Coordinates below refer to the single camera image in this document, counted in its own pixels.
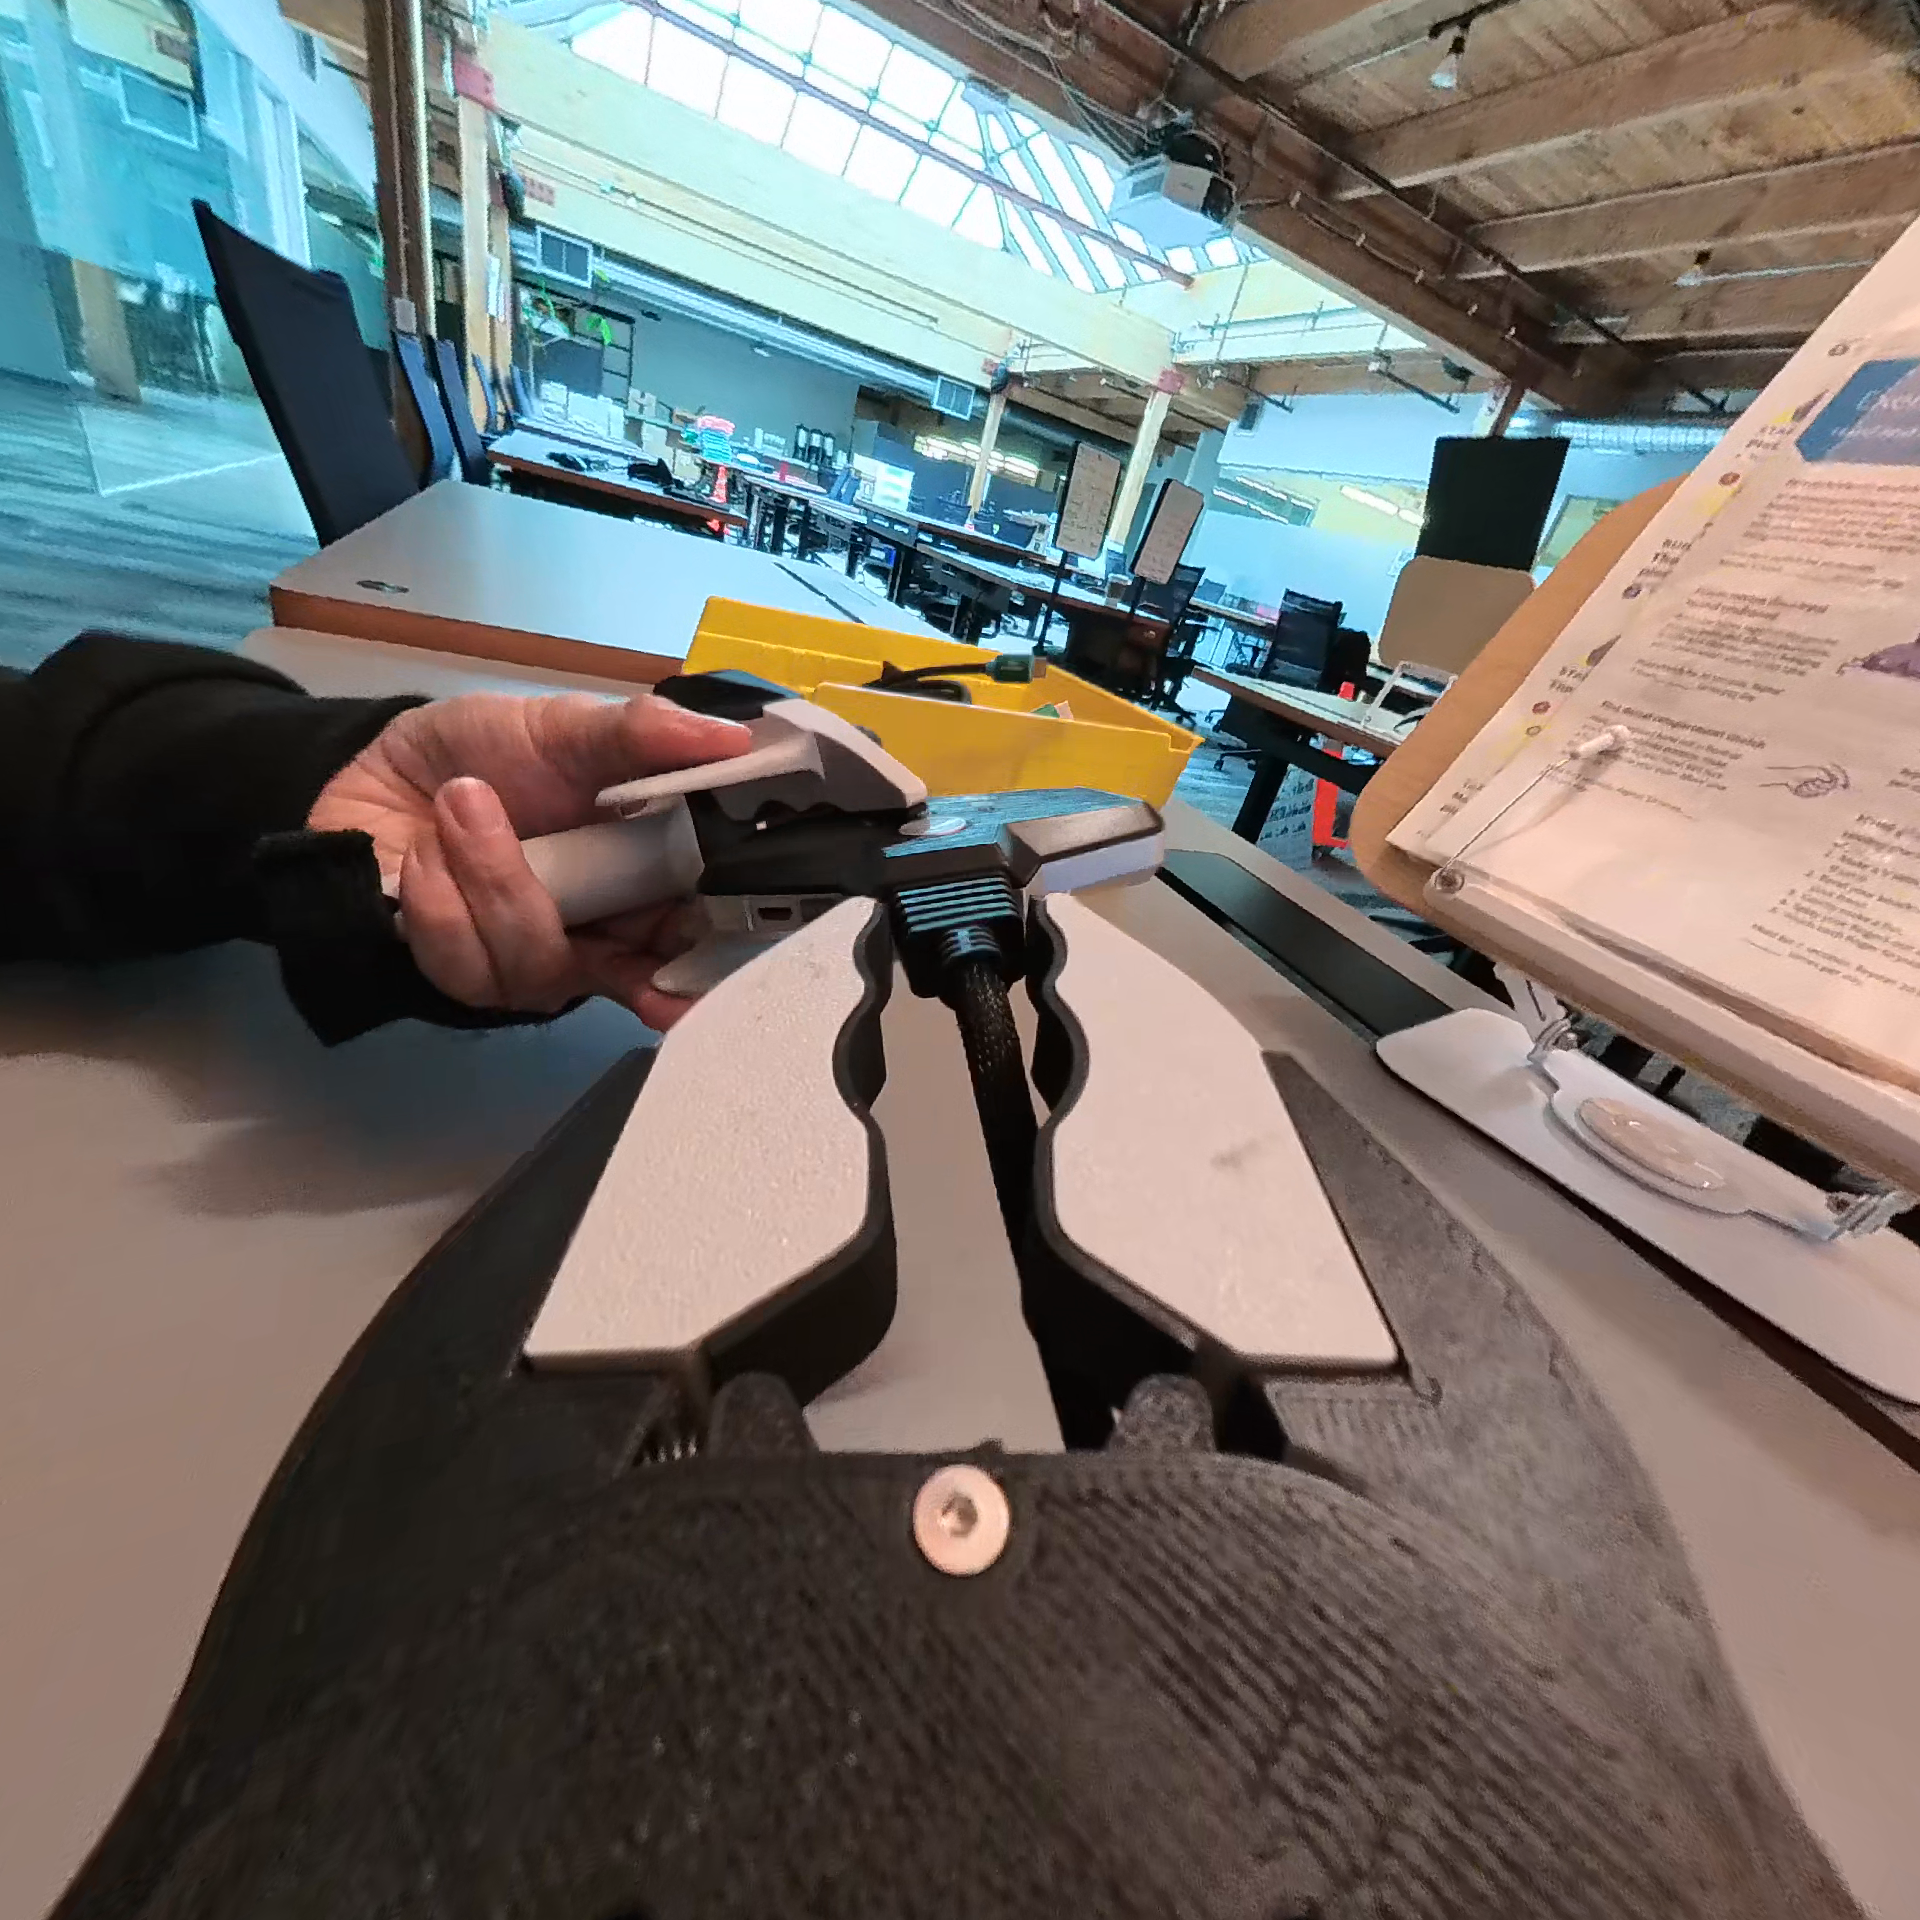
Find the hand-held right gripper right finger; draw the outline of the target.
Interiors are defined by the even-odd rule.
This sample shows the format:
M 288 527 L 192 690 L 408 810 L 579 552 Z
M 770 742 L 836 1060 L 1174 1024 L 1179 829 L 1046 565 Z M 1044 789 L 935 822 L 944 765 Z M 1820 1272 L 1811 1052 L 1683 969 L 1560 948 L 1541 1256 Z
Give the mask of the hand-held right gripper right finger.
M 1259 1409 L 1279 1376 L 1390 1376 L 1388 1325 L 1261 1044 L 1084 903 L 1031 917 L 1038 1344 L 1102 1409 L 1152 1376 Z

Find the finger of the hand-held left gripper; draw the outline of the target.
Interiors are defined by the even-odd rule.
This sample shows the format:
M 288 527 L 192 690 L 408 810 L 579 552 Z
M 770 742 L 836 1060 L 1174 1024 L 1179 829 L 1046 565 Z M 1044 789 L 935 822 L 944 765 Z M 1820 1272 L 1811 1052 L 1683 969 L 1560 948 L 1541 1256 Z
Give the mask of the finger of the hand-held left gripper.
M 842 895 L 707 895 L 702 932 L 653 970 L 653 991 L 696 1001 L 842 903 Z
M 775 749 L 763 802 L 794 810 L 915 814 L 925 782 L 864 727 L 816 703 L 768 703 L 762 742 Z

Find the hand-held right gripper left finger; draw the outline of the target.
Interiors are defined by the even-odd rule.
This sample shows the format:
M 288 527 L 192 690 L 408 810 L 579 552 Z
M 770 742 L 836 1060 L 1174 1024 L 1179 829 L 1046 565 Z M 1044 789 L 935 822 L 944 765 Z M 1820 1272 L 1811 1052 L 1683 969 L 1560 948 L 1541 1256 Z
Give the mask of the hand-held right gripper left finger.
M 541 1376 L 646 1374 L 695 1402 L 812 1402 L 896 1317 L 874 1101 L 894 981 L 868 897 L 763 945 L 664 1036 L 523 1341 Z

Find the person's left hand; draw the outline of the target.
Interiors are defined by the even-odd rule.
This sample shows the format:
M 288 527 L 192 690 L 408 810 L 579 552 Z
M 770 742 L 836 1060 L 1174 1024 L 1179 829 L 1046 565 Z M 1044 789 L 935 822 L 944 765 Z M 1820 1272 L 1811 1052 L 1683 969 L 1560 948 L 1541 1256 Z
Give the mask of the person's left hand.
M 744 727 L 653 694 L 466 692 L 392 717 L 306 810 L 311 831 L 360 831 L 398 884 L 423 978 L 485 1013 L 556 1014 L 604 996 L 653 1030 L 691 1009 L 656 973 L 696 921 L 659 904 L 565 928 L 522 844 L 597 820 L 600 791 L 741 756 Z

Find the yellow plastic bin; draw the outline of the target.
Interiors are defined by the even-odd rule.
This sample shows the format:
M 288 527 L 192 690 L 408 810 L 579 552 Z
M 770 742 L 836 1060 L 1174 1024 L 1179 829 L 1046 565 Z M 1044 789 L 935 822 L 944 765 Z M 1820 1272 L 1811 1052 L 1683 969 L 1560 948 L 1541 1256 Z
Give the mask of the yellow plastic bin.
M 1202 735 L 1052 662 L 995 680 L 987 648 L 712 597 L 685 671 L 794 687 L 911 768 L 938 798 L 1093 785 L 1163 807 Z

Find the standing whiteboard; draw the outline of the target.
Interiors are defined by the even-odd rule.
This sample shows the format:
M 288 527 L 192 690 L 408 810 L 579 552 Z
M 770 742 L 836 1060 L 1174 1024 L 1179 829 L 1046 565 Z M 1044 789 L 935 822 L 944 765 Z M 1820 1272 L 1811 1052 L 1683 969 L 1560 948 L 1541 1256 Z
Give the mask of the standing whiteboard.
M 1130 578 L 1141 584 L 1168 584 L 1183 561 L 1183 551 L 1204 509 L 1202 490 L 1162 479 L 1152 509 L 1130 557 Z
M 1072 447 L 1054 514 L 1052 546 L 1072 560 L 1102 552 L 1125 476 L 1125 457 L 1080 439 Z

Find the grey desk with wooden edge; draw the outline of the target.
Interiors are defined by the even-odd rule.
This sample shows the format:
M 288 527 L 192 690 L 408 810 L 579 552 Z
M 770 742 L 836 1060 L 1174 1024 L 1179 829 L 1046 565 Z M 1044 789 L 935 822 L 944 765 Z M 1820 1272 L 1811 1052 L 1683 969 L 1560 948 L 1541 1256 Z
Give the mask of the grey desk with wooden edge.
M 932 636 L 823 567 L 464 481 L 403 501 L 269 584 L 291 630 L 640 686 L 682 669 L 712 597 Z

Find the black mesh chair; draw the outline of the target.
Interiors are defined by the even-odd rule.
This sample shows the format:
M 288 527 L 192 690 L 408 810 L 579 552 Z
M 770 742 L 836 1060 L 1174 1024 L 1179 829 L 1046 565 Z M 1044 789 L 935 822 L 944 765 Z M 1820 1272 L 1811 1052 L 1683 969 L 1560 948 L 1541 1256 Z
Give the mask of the black mesh chair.
M 1366 630 L 1346 625 L 1342 601 L 1287 588 L 1272 621 L 1259 632 L 1237 630 L 1218 669 L 1245 680 L 1360 696 L 1373 686 L 1373 644 Z

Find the brown document stand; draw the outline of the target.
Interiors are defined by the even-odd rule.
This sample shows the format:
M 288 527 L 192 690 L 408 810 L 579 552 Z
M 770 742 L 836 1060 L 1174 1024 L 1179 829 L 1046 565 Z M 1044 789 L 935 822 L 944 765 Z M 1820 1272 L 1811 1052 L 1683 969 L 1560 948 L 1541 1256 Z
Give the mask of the brown document stand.
M 1362 791 L 1351 824 L 1355 857 L 1392 900 L 1422 909 L 1434 926 L 1450 926 L 1445 908 L 1424 897 L 1434 863 L 1392 847 L 1388 833 L 1546 657 L 1672 490 L 1675 481 L 1666 481 L 1635 495 L 1584 535 Z M 1887 1402 L 1914 1430 L 1915 1245 L 1891 1226 L 1811 1237 L 1811 1226 L 1832 1222 L 1821 1190 L 1616 1081 L 1587 1053 L 1539 1049 L 1526 1030 L 1536 1014 L 1534 998 L 1525 998 L 1517 1014 L 1445 1014 L 1416 1026 L 1410 1039 L 1384 1039 L 1381 1057 L 1408 1087 L 1807 1348 L 1851 1388 Z M 1734 1180 L 1707 1190 L 1643 1184 L 1645 1166 L 1596 1151 L 1596 1137 L 1579 1119 L 1579 1109 L 1596 1096 L 1623 1101 L 1635 1114 L 1693 1137 L 1699 1157 Z

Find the beige chair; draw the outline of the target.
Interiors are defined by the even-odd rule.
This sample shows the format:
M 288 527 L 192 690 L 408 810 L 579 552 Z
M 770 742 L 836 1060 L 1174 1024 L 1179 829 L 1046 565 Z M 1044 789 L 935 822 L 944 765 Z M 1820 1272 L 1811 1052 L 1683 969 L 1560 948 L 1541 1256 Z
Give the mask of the beige chair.
M 1517 567 L 1415 556 L 1390 593 L 1376 652 L 1388 669 L 1381 692 L 1405 677 L 1452 684 L 1532 597 Z

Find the ceiling projector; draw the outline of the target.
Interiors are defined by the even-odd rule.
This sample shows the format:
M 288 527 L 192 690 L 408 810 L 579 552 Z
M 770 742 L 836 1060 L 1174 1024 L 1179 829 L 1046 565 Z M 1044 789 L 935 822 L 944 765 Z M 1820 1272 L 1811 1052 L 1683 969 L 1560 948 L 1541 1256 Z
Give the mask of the ceiling projector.
M 1202 249 L 1232 231 L 1237 190 L 1224 152 L 1194 122 L 1157 127 L 1142 152 L 1119 168 L 1108 197 L 1116 229 L 1136 233 L 1146 252 Z

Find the black office chair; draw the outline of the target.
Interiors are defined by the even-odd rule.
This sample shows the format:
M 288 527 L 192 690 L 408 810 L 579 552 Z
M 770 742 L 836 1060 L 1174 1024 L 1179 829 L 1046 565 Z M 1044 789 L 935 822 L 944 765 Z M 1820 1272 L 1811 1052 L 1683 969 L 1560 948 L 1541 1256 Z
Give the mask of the black office chair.
M 192 204 L 215 297 L 314 524 L 336 544 L 419 490 L 339 273 L 311 271 Z

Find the printed instruction sheet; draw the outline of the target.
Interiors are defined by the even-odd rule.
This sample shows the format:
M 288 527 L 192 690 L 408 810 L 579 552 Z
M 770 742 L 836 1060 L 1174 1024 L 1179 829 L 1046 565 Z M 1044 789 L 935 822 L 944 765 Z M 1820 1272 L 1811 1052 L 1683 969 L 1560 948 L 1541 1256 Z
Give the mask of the printed instruction sheet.
M 1918 237 L 1388 840 L 1915 1087 Z

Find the black panel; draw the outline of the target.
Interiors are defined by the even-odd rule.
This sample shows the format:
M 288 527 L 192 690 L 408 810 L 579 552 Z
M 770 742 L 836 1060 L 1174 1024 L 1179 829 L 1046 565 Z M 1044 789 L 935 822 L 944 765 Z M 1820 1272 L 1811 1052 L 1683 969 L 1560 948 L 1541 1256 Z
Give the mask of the black panel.
M 1532 570 L 1567 450 L 1560 436 L 1436 439 L 1415 556 Z

